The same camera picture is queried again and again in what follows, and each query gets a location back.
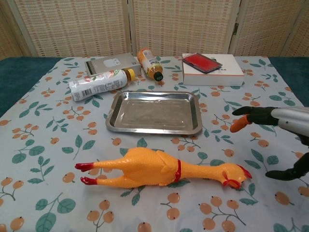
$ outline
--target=gray box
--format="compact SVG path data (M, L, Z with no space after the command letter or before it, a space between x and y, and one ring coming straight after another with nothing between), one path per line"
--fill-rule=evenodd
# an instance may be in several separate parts
M115 69L133 69L136 76L141 75L141 66L131 53L123 53L86 61L85 65L89 77Z

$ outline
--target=bottle label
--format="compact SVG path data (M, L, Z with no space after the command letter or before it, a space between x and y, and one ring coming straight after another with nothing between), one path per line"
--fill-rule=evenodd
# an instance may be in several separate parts
M80 101L97 93L107 92L124 87L127 84L123 70L113 70L84 80L69 82L71 94L75 101Z
M160 62L153 56L150 50L144 50L143 54L145 56L145 59L142 60L142 65L143 68L146 70L146 73L148 74L148 71L153 66L160 65Z

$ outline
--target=tablecloth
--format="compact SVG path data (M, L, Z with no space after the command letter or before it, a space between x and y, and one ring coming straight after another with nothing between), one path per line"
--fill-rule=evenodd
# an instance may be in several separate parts
M265 176L291 168L307 148L279 127L251 124L229 132L232 111L251 106L302 106L265 57L236 57L241 87L185 86L178 57L158 57L159 83L143 73L129 86L74 102L68 82L86 77L84 62L60 60L0 118L0 231L309 231L309 177ZM122 90L189 91L203 129L191 136L111 132L105 126ZM114 178L120 170L82 173L76 163L121 158L128 148L161 149L186 162L232 162L253 176L235 190L207 179L133 189L86 186L81 176Z

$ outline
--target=woven screen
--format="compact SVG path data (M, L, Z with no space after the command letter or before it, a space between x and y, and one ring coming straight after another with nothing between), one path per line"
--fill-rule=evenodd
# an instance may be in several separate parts
M292 39L288 42L287 50L283 56L308 57L309 56L309 2L303 9L302 16L298 19L291 33Z
M247 1L235 56L279 56L303 0Z
M104 56L130 50L126 0L15 2L39 56Z
M235 0L133 0L137 50L227 53L238 6Z
M10 30L10 27L5 20L2 11L0 11L0 60L22 55L23 54Z

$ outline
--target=bottle cap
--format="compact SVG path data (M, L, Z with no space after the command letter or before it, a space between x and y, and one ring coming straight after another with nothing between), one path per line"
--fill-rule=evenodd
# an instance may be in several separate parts
M135 72L134 72L134 70L133 70L133 69L128 69L127 71L129 72L129 74L130 74L130 76L131 76L131 81L135 81L136 78L135 78Z
M162 79L163 79L162 73L160 73L160 72L155 72L155 73L154 73L154 79L155 79L156 81L162 81Z

